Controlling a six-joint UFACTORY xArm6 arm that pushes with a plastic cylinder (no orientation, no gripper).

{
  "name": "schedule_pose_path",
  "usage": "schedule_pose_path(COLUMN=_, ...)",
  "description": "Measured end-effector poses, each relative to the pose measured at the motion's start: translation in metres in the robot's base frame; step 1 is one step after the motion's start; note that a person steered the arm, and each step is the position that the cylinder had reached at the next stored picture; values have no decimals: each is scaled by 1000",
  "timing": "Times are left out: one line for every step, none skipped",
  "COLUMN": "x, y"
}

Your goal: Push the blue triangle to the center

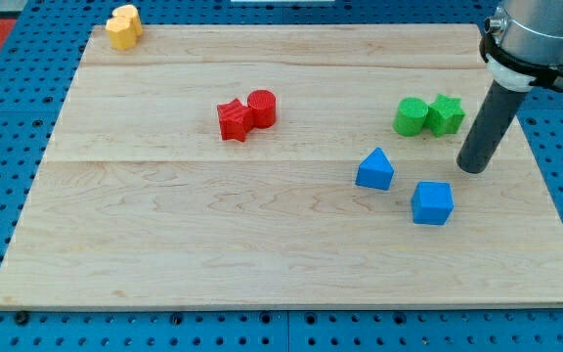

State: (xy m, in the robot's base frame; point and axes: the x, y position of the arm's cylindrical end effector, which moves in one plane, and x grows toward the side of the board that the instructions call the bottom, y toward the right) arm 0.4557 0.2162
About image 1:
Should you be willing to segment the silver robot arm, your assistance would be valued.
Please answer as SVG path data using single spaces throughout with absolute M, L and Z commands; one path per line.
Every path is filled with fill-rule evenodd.
M 502 0 L 484 29 L 514 58 L 563 65 L 563 0 Z

